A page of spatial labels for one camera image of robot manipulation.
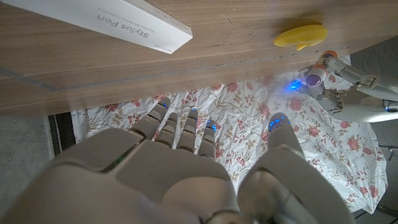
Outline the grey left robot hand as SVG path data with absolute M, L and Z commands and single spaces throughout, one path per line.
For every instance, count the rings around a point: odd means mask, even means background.
M 351 86 L 347 90 L 325 88 L 323 81 L 331 73 Z M 368 75 L 330 54 L 308 71 L 298 90 L 338 120 L 376 123 L 397 119 L 396 78 Z

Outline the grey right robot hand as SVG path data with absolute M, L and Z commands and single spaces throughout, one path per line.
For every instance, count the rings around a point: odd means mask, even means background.
M 269 121 L 267 151 L 235 188 L 215 160 L 215 122 L 195 150 L 197 112 L 176 141 L 162 99 L 131 129 L 107 129 L 57 156 L 2 223 L 353 223 L 306 160 L 288 117 Z

